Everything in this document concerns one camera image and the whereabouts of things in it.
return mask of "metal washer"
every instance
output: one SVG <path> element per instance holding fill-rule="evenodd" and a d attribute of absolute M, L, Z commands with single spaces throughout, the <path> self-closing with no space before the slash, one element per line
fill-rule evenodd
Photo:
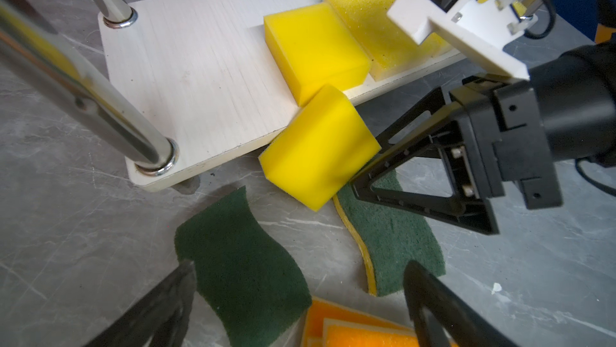
<path fill-rule="evenodd" d="M 131 10 L 133 12 L 131 13 L 131 16 L 128 17 L 128 20 L 126 21 L 112 22 L 106 19 L 105 17 L 103 17 L 103 22 L 105 23 L 105 25 L 107 25 L 109 28 L 112 28 L 112 29 L 128 28 L 130 25 L 133 25 L 135 21 L 137 20 L 137 18 L 139 17 L 139 14 L 134 8 L 131 7 Z"/>
<path fill-rule="evenodd" d="M 180 149 L 177 146 L 177 143 L 175 141 L 173 141 L 172 139 L 168 137 L 167 137 L 167 140 L 169 140 L 169 143 L 171 144 L 171 158 L 169 159 L 169 161 L 165 165 L 163 165 L 161 168 L 158 168 L 158 169 L 146 169 L 146 168 L 143 168 L 135 164 L 135 168 L 141 174 L 144 174 L 145 176 L 151 176 L 151 177 L 160 176 L 161 174 L 166 174 L 167 171 L 170 170 L 175 165 L 175 163 L 177 163 L 177 158 L 180 156 Z"/>

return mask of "screw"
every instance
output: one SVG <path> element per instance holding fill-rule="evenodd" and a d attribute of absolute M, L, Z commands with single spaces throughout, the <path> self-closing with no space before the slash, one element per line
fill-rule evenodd
<path fill-rule="evenodd" d="M 462 157 L 462 149 L 460 148 L 452 148 L 451 155 L 453 158 L 461 158 Z"/>
<path fill-rule="evenodd" d="M 462 190 L 464 191 L 464 196 L 466 197 L 472 197 L 475 195 L 475 190 L 473 189 L 473 186 L 470 184 L 462 185 Z"/>

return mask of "yellow foam sponge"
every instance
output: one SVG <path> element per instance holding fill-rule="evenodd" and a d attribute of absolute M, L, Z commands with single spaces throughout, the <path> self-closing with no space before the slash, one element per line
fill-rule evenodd
<path fill-rule="evenodd" d="M 323 347 L 419 347 L 414 332 L 326 319 Z"/>
<path fill-rule="evenodd" d="M 380 148 L 349 99 L 326 85 L 259 161 L 270 182 L 317 211 Z"/>
<path fill-rule="evenodd" d="M 421 45 L 387 17 L 394 0 L 325 0 L 349 27 L 372 60 L 370 74 L 379 81 L 425 63 L 451 49 L 436 34 Z"/>
<path fill-rule="evenodd" d="M 340 90 L 364 82 L 370 60 L 329 4 L 264 17 L 266 43 L 297 105 L 325 84 Z"/>
<path fill-rule="evenodd" d="M 381 319 L 380 317 L 341 306 L 318 297 L 312 297 L 312 305 L 308 309 L 308 313 L 306 313 L 304 333 L 302 334 L 300 347 L 320 347 L 322 345 L 323 322 L 326 319 L 338 319 L 356 324 L 410 331 L 408 327 L 389 320 Z"/>

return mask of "marble floor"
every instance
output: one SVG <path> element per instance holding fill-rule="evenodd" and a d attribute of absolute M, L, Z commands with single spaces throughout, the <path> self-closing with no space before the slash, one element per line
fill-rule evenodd
<path fill-rule="evenodd" d="M 28 1 L 107 73 L 92 0 Z M 535 66 L 589 43 L 559 18 L 548 38 L 521 38 L 506 50 Z M 478 71 L 464 60 L 358 110 L 379 133 L 430 89 L 456 87 Z M 267 182 L 259 151 L 202 174 L 192 196 L 173 189 L 151 194 L 127 180 L 118 152 L 4 67 L 0 97 L 3 346 L 86 343 L 177 266 L 175 229 L 243 185 L 255 217 L 296 259 L 314 295 L 410 323 L 401 293 L 366 293 L 357 245 L 333 204 L 314 213 Z M 614 170 L 587 168 L 616 184 Z M 443 193 L 448 186 L 439 169 L 438 162 L 414 160 L 398 178 L 405 189 Z M 616 346 L 616 199 L 584 182 L 572 162 L 556 169 L 564 206 L 529 212 L 507 184 L 507 197 L 494 202 L 501 235 L 429 220 L 447 262 L 441 280 L 520 346 Z M 292 327 L 275 345 L 295 346 L 300 333 Z M 198 295 L 184 345 L 228 346 Z"/>

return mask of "green scouring pad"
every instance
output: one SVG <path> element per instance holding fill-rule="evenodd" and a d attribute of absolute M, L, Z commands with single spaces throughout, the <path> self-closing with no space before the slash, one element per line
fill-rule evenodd
<path fill-rule="evenodd" d="M 375 186 L 402 190 L 395 171 Z M 445 274 L 441 246 L 422 216 L 360 201 L 348 184 L 334 197 L 334 205 L 362 253 L 370 294 L 382 297 L 401 290 L 410 260 L 419 261 L 435 276 Z"/>
<path fill-rule="evenodd" d="M 179 260 L 195 262 L 197 291 L 233 347 L 266 347 L 312 303 L 289 253 L 254 219 L 242 187 L 175 232 Z"/>

